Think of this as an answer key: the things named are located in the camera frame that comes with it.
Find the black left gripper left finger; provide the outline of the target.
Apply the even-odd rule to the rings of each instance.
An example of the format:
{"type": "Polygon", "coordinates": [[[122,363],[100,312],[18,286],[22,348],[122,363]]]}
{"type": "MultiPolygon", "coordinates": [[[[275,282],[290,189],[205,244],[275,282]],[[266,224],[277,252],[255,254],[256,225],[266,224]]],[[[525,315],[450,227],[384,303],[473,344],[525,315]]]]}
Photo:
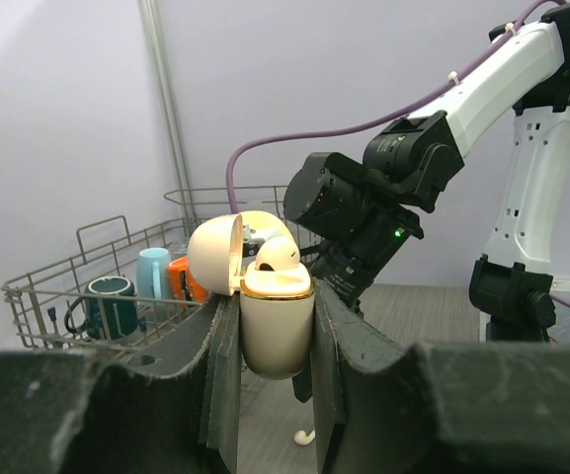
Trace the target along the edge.
{"type": "Polygon", "coordinates": [[[0,352],[0,473],[233,473],[239,300],[215,295],[129,362],[0,352]]]}

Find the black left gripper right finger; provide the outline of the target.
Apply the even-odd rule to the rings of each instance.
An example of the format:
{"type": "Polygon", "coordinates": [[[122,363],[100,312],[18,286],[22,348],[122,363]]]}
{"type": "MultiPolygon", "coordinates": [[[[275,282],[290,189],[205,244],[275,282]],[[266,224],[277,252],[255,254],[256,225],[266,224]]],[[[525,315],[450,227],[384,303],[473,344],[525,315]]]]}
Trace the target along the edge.
{"type": "Polygon", "coordinates": [[[570,473],[570,345],[402,348],[315,287],[322,473],[570,473]]]}

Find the pinkish white earbud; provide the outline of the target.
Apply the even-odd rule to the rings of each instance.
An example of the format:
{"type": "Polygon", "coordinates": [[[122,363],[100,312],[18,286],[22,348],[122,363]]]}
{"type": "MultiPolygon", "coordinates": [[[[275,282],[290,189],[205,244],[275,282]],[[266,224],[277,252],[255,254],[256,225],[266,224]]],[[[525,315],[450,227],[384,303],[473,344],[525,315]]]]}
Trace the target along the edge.
{"type": "Polygon", "coordinates": [[[293,441],[298,446],[308,446],[312,442],[314,442],[315,437],[316,437],[315,430],[311,430],[309,432],[305,430],[300,430],[296,432],[295,435],[293,436],[293,441]]]}

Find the beige charging case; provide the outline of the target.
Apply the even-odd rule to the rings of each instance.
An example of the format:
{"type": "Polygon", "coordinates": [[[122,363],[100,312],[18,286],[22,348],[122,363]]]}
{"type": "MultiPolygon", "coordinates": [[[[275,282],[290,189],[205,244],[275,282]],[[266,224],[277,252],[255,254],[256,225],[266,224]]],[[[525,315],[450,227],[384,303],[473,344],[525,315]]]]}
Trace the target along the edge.
{"type": "Polygon", "coordinates": [[[201,287],[239,296],[246,364],[259,376],[275,380],[291,378],[307,364],[315,304],[314,283],[299,248],[300,263],[294,269],[255,267],[260,248],[280,236],[293,240],[284,223],[269,212],[220,215],[194,231],[187,253],[201,287]]]}

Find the beige earbud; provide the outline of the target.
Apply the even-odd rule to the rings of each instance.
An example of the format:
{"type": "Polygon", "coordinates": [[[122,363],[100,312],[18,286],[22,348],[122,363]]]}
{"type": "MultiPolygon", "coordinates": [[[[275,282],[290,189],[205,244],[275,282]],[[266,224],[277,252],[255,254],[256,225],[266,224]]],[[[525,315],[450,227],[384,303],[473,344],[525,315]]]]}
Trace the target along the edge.
{"type": "Polygon", "coordinates": [[[299,249],[285,236],[268,240],[259,250],[255,267],[260,271],[286,271],[300,263],[299,249]]]}

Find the dark green mug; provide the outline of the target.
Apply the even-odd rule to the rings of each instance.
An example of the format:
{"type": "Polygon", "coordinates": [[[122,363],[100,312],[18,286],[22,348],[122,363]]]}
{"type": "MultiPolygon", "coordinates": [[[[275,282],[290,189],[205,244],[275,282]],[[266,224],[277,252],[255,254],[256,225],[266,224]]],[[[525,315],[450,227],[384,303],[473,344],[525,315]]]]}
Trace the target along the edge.
{"type": "Polygon", "coordinates": [[[69,334],[86,333],[95,340],[116,341],[139,326],[134,283],[125,276],[103,276],[90,281],[64,316],[69,334]]]}

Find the orange mug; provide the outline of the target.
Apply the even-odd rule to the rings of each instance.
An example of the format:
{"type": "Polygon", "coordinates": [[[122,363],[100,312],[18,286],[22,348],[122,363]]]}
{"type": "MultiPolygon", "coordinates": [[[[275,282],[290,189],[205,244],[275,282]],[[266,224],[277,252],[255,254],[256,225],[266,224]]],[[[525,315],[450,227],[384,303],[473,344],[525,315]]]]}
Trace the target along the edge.
{"type": "Polygon", "coordinates": [[[172,261],[167,267],[167,274],[176,299],[205,303],[208,292],[193,277],[187,256],[172,261]]]}

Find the light blue mug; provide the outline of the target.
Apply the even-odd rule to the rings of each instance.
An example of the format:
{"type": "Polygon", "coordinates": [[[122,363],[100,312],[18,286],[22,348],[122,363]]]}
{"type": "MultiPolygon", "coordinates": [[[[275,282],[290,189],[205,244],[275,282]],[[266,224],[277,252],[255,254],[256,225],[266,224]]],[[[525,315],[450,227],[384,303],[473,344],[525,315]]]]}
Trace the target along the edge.
{"type": "Polygon", "coordinates": [[[156,300],[170,300],[173,291],[168,277],[172,255],[166,248],[147,248],[139,252],[136,263],[136,290],[147,307],[161,307],[156,300]]]}

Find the aluminium frame rail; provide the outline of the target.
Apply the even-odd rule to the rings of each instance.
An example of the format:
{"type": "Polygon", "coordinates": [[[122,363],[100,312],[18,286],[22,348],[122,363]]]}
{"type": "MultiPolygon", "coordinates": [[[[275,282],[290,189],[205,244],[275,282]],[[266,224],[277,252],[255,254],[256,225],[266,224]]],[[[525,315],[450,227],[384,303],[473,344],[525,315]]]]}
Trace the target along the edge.
{"type": "Polygon", "coordinates": [[[154,0],[139,0],[138,7],[152,61],[153,75],[178,183],[179,197],[182,199],[183,213],[191,224],[196,224],[197,214],[192,194],[193,187],[189,162],[186,155],[178,103],[173,87],[159,5],[154,0]]]}

